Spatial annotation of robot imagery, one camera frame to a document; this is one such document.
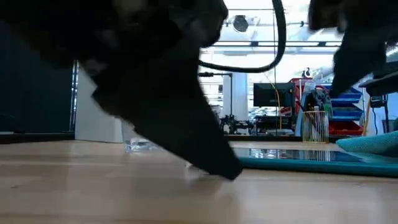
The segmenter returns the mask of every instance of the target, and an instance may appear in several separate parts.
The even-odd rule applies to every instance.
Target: black monitor
[[[294,108],[294,83],[275,83],[279,93],[280,106]],[[278,106],[275,89],[270,83],[255,83],[253,86],[253,106]]]

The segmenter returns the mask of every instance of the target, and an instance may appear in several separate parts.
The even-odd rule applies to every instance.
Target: blue foam pad
[[[348,152],[398,157],[398,131],[377,136],[340,139],[336,144]]]

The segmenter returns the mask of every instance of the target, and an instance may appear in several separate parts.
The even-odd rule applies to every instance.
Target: white pillar
[[[248,120],[248,75],[233,73],[232,75],[232,114],[240,121]],[[224,76],[223,110],[221,116],[231,113],[231,78]]]
[[[78,77],[76,140],[122,142],[120,120],[104,113],[92,99],[96,86],[82,69]]]

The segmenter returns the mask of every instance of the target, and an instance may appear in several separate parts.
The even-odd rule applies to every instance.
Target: teal mat
[[[398,157],[398,131],[377,136],[341,139],[336,144],[347,152]]]
[[[240,157],[248,169],[316,172],[326,174],[366,175],[398,178],[398,164],[372,164],[364,162],[323,162],[292,159],[258,159]]]

